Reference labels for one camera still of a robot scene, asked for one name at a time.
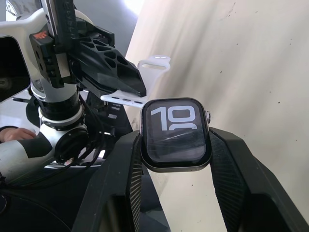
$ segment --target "time display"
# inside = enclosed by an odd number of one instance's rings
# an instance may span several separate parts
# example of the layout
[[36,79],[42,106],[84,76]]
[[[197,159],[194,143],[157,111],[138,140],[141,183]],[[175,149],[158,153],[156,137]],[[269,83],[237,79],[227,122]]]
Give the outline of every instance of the time display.
[[194,99],[154,100],[142,109],[142,154],[164,166],[200,164],[207,151],[203,106]]

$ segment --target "person's arm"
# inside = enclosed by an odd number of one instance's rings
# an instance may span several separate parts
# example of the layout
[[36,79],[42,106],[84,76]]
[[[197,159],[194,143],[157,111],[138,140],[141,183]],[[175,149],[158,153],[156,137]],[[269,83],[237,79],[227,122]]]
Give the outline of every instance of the person's arm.
[[25,128],[18,128],[13,126],[0,128],[0,143],[11,140],[33,139],[35,133]]

